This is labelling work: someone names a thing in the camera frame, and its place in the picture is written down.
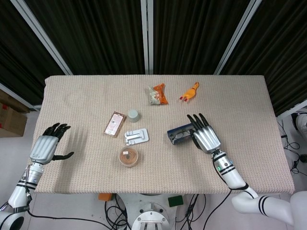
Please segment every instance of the orange block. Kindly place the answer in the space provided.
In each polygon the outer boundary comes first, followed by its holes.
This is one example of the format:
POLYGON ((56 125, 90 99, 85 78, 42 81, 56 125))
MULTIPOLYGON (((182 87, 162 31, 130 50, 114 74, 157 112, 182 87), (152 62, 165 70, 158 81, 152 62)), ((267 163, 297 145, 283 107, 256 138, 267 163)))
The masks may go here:
POLYGON ((110 201, 112 200, 112 193, 99 193, 98 200, 110 201))

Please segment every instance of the cardboard box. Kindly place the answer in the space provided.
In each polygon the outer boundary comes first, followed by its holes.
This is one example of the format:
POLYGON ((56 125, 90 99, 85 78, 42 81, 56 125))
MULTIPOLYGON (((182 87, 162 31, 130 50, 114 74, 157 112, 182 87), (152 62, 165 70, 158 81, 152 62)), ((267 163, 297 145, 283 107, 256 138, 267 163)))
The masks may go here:
POLYGON ((16 100, 15 98, 9 96, 6 92, 0 90, 0 103, 6 104, 12 109, 16 110, 20 113, 28 113, 30 112, 30 109, 16 100))
POLYGON ((0 103, 0 138, 22 137, 27 117, 0 103))

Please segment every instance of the black curtain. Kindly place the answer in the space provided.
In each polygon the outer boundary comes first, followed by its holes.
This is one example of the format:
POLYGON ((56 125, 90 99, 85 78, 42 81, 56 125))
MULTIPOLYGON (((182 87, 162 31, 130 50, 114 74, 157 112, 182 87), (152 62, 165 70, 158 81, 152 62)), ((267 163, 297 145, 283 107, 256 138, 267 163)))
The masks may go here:
POLYGON ((307 99, 307 1, 264 0, 222 74, 260 74, 276 115, 307 99))
POLYGON ((73 74, 144 74, 140 0, 26 0, 73 74))
POLYGON ((41 104, 45 78, 63 74, 10 1, 0 1, 0 83, 41 104))
POLYGON ((155 0, 154 73, 213 74, 249 0, 155 0))

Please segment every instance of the white plastic holder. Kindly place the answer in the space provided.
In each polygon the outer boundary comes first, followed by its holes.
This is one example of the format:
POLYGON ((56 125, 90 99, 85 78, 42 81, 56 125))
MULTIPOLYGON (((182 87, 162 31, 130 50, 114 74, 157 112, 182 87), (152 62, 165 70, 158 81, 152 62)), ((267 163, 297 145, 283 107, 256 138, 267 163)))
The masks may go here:
POLYGON ((149 141, 147 129, 142 128, 125 133, 126 145, 135 145, 149 141))

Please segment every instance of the green object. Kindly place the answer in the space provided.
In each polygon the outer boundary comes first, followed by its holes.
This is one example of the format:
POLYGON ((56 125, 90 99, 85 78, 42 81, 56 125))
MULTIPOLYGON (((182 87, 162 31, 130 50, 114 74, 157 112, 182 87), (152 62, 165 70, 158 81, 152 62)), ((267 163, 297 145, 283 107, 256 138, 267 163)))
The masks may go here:
POLYGON ((168 198, 168 204, 170 207, 178 206, 183 204, 181 195, 173 196, 168 198))

